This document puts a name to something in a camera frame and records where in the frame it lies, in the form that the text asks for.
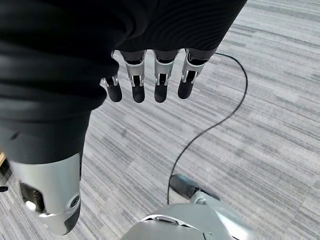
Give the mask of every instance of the cable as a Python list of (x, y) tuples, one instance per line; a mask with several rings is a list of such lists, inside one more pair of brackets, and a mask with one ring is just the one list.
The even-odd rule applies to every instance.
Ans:
[(217, 122), (216, 124), (206, 128), (205, 130), (201, 131), (198, 135), (196, 135), (185, 147), (184, 149), (180, 152), (179, 156), (176, 158), (173, 166), (172, 166), (172, 169), (171, 169), (171, 173), (170, 173), (170, 177), (169, 177), (169, 180), (168, 180), (168, 188), (167, 188), (167, 192), (166, 192), (166, 203), (169, 205), (170, 204), (170, 178), (173, 176), (174, 174), (174, 171), (175, 171), (175, 168), (177, 166), (177, 163), (179, 161), (179, 159), (181, 158), (181, 156), (184, 154), (184, 152), (190, 147), (190, 145), (195, 141), (197, 140), (199, 137), (201, 137), (204, 133), (208, 132), (209, 130), (219, 126), (220, 124), (222, 124), (224, 121), (228, 120), (229, 118), (231, 118), (235, 113), (236, 111), (238, 111), (238, 109), (240, 108), (240, 106), (242, 105), (242, 103), (244, 102), (245, 100), (245, 97), (247, 95), (247, 90), (248, 90), (248, 75), (247, 75), (247, 72), (245, 70), (245, 68), (242, 66), (242, 64), (233, 56), (230, 56), (230, 55), (227, 55), (227, 54), (224, 54), (224, 53), (218, 53), (216, 52), (215, 54), (217, 55), (221, 55), (221, 56), (224, 56), (224, 57), (227, 57), (227, 58), (230, 58), (232, 60), (234, 60), (242, 69), (243, 73), (244, 73), (244, 77), (245, 77), (245, 88), (244, 88), (244, 92), (243, 92), (243, 96), (241, 98), (241, 101), (239, 102), (239, 104), (236, 106), (236, 108), (228, 115), (226, 116), (224, 119), (222, 119), (221, 121)]

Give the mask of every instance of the gray carpet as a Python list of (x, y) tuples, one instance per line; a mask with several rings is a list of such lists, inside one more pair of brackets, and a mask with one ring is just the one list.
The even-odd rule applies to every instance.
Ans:
[[(320, 239), (320, 2), (248, 0), (218, 52), (248, 72), (240, 110), (204, 134), (176, 172), (216, 191), (258, 239)], [(0, 239), (119, 239), (166, 204), (174, 160), (202, 129), (240, 101), (244, 75), (213, 56), (188, 100), (177, 96), (184, 54), (175, 62), (168, 98), (153, 98), (153, 54), (146, 55), (146, 100), (131, 97), (119, 53), (120, 103), (107, 99), (91, 116), (82, 165), (81, 214), (64, 237), (47, 232), (20, 205), (17, 180), (0, 193)], [(184, 201), (171, 193), (171, 202)]]

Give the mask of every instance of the black fingertip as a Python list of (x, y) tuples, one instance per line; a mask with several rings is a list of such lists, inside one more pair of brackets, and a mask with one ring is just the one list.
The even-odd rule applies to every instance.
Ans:
[(179, 89), (178, 89), (178, 96), (181, 99), (187, 99), (190, 97), (192, 88), (194, 87), (194, 84), (191, 82), (180, 82)]
[(145, 100), (145, 87), (144, 86), (133, 86), (132, 96), (136, 103), (142, 103)]
[(163, 103), (167, 98), (168, 86), (163, 84), (155, 85), (154, 88), (154, 99), (157, 103)]
[(118, 84), (117, 86), (114, 86), (114, 85), (109, 85), (107, 88), (107, 91), (108, 91), (108, 94), (109, 94), (109, 97), (110, 99), (113, 101), (113, 102), (120, 102), (121, 99), (122, 99), (122, 92), (121, 92), (121, 87), (120, 85)]

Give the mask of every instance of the robotic hand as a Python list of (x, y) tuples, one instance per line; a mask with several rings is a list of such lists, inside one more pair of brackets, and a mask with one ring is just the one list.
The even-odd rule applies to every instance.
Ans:
[(112, 101), (122, 98), (113, 51), (141, 103), (144, 57), (153, 50), (154, 98), (162, 103), (185, 49), (178, 96), (186, 99), (245, 2), (1, 1), (0, 146), (26, 208), (50, 231), (65, 235), (79, 218), (85, 134), (91, 110), (106, 98), (101, 79)]

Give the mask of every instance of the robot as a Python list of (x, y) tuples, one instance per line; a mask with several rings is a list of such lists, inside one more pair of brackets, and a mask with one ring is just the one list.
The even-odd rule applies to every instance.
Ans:
[[(154, 52), (154, 99), (163, 103), (175, 57), (185, 51), (177, 95), (187, 99), (246, 0), (5, 0), (0, 9), (0, 146), (20, 180), (21, 198), (45, 227), (68, 234), (81, 209), (80, 180), (91, 111), (107, 94), (122, 99), (114, 50), (124, 58), (132, 97), (145, 99), (145, 53)], [(186, 194), (180, 186), (193, 186)], [(252, 239), (216, 197), (181, 176), (190, 198), (146, 216), (122, 238)]]

